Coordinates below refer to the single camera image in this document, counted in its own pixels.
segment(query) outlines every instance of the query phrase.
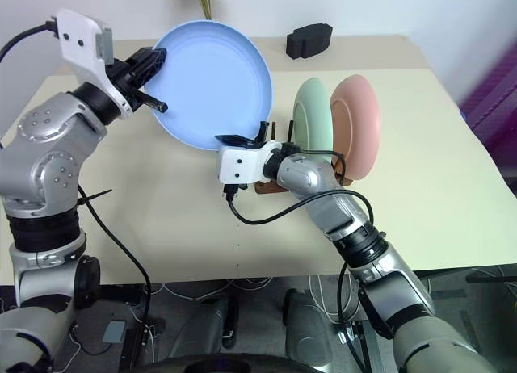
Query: pink plate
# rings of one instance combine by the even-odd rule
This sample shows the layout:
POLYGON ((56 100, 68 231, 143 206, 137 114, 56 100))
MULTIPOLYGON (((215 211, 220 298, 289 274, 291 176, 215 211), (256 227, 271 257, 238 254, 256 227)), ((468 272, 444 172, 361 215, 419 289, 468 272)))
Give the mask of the pink plate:
POLYGON ((345 157, 345 177, 362 179, 372 169, 379 151, 380 111, 375 92, 366 78, 354 74, 336 87, 330 108, 334 151, 345 157))

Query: blue plate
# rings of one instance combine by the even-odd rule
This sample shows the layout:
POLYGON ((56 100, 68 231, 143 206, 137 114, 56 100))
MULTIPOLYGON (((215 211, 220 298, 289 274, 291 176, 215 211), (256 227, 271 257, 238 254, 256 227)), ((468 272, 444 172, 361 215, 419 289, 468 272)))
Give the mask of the blue plate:
POLYGON ((253 139, 271 112, 271 75, 254 44, 239 31, 211 20, 182 24, 154 46, 167 57, 145 91, 169 107, 153 110, 176 139, 218 150, 215 135, 253 139))

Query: beige table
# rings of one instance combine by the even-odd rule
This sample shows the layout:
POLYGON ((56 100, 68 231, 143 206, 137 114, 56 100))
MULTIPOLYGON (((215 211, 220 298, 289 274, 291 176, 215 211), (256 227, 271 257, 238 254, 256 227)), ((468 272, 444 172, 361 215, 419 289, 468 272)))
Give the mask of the beige table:
MULTIPOLYGON (((265 41, 267 48, 261 50, 280 60, 271 67, 275 89, 271 120, 278 122, 277 139, 287 134, 292 102, 303 81, 319 77, 330 94, 343 78, 363 74, 376 90, 382 110, 382 139, 372 172, 351 188, 371 200, 376 226, 388 233, 415 270, 517 262, 517 233, 511 229, 517 221, 517 199, 457 106, 421 63, 418 51, 402 38, 387 40, 411 47, 411 65, 404 68, 399 49, 393 57, 402 58, 401 64, 390 69, 390 62, 397 62, 388 59, 389 46, 380 46, 382 39, 377 39, 375 69, 363 65, 329 71, 326 65, 332 58, 322 54, 307 60, 309 71, 297 69, 303 69, 300 66, 286 71, 288 61, 274 50, 274 41, 265 41)), ((332 54, 336 57, 339 52, 334 49, 332 54)), ((266 58, 271 65, 271 57, 266 58)), ((335 60, 341 68, 343 63, 335 60)), ((71 76, 50 77, 29 107, 76 85, 71 76)), ((263 226, 241 224, 221 198, 216 153, 181 144, 147 108, 110 125, 107 137, 83 166, 80 182, 90 194, 114 189, 94 205, 155 282, 331 274, 341 265, 332 244, 303 210, 263 226)), ((293 202, 289 194, 256 195, 248 190, 239 192, 235 205, 255 219, 293 202)), ((141 283, 137 269, 84 207, 80 215, 87 253, 101 261, 103 282, 141 283)), ((0 284, 12 283, 10 243, 1 210, 0 284)))

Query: white wall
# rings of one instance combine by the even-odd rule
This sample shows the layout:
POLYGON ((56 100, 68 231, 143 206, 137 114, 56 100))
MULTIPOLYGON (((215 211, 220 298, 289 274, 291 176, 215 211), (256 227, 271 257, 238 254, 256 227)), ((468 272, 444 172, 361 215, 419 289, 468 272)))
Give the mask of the white wall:
MULTIPOLYGON (((517 38, 516 5, 517 0, 222 0, 214 2, 213 15, 248 36, 284 36, 315 22, 329 23, 337 36, 409 36, 459 102, 517 38)), ((61 6, 109 23, 116 40, 158 38, 202 17, 196 0, 0 0, 0 43, 61 6)), ((39 34, 0 64, 0 135, 8 115, 23 108, 58 62, 55 41, 39 34)))

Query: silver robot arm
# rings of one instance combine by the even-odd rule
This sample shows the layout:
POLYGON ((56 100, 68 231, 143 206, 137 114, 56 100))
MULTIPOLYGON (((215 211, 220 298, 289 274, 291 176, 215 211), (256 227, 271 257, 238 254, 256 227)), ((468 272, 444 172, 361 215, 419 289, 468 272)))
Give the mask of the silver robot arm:
MULTIPOLYGON (((219 178, 226 185, 266 182, 266 178, 298 199, 341 189, 327 161, 306 157, 297 150, 294 145, 278 142, 267 142, 258 149, 224 147, 220 151, 219 178)), ((373 327, 381 336, 393 339, 399 371, 495 372, 453 327, 435 316, 425 287, 370 223, 354 197, 328 195, 305 208, 358 280, 359 299, 373 327)))
POLYGON ((123 62, 113 58, 111 30, 102 23, 68 10, 56 23, 63 58, 81 85, 29 111, 0 148, 18 305, 0 315, 0 371, 51 371, 76 310, 98 298, 99 261, 84 255, 77 213, 82 163, 117 117, 142 104, 166 110, 139 91, 161 68, 165 50, 142 48, 123 62))

